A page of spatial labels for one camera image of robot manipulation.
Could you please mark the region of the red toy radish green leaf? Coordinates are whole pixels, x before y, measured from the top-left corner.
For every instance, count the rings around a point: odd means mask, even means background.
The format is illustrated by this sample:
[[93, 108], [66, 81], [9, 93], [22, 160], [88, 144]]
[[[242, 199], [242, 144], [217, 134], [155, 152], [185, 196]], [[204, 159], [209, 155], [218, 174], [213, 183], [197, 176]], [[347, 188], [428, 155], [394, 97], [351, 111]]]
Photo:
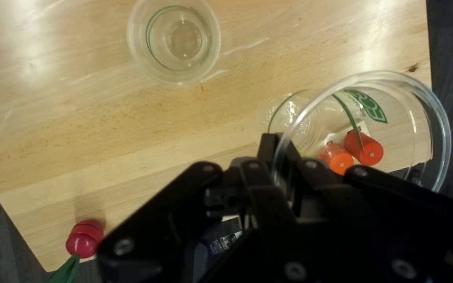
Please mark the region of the red toy radish green leaf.
[[85, 220], [75, 224], [65, 242], [65, 249], [70, 258], [45, 283], [73, 283], [80, 260], [96, 254], [103, 236], [103, 227], [96, 220]]

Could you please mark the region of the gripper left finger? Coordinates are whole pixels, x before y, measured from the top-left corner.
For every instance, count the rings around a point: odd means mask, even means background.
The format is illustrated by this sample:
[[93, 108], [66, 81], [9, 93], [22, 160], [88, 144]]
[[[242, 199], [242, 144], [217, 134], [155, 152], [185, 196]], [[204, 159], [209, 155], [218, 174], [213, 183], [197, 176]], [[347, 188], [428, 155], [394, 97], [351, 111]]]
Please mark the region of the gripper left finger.
[[[227, 170], [210, 162], [185, 169], [115, 228], [97, 247], [103, 283], [284, 283], [302, 281], [300, 225], [268, 165], [282, 142], [263, 134], [255, 159]], [[224, 216], [239, 215], [244, 231], [205, 272], [192, 250]]]

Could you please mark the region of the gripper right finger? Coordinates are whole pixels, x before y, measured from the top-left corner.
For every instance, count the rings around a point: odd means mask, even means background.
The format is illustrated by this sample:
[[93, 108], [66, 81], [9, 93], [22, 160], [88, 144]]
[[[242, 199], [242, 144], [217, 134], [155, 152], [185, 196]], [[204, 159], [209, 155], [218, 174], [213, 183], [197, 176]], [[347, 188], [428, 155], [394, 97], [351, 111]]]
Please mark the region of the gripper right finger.
[[364, 165], [340, 177], [287, 149], [297, 215], [341, 222], [376, 269], [397, 281], [453, 282], [453, 199]]

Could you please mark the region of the clear plastic cup green print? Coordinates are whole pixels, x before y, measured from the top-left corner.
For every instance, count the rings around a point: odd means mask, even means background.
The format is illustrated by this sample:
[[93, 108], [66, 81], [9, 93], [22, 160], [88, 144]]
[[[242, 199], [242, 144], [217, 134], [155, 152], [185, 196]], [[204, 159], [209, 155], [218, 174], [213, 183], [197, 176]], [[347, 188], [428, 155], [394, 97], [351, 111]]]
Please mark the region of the clear plastic cup green print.
[[451, 159], [446, 112], [428, 86], [386, 70], [352, 75], [322, 90], [305, 88], [273, 107], [268, 132], [282, 142], [270, 165], [273, 180], [282, 182], [287, 149], [327, 165], [321, 149], [330, 142], [343, 147], [349, 131], [362, 131], [383, 146], [383, 159], [365, 166], [440, 190]]

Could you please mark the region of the orange toy cylinder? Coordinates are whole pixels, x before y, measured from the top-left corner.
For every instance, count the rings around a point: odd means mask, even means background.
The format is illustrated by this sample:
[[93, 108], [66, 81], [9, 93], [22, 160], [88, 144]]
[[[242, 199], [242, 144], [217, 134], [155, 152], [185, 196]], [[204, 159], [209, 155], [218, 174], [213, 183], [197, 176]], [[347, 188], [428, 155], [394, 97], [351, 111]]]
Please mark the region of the orange toy cylinder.
[[343, 141], [343, 147], [363, 165], [376, 165], [384, 157], [383, 146], [362, 131], [358, 135], [349, 131]]
[[338, 175], [344, 175], [354, 165], [354, 158], [340, 144], [328, 143], [320, 151], [320, 159]]

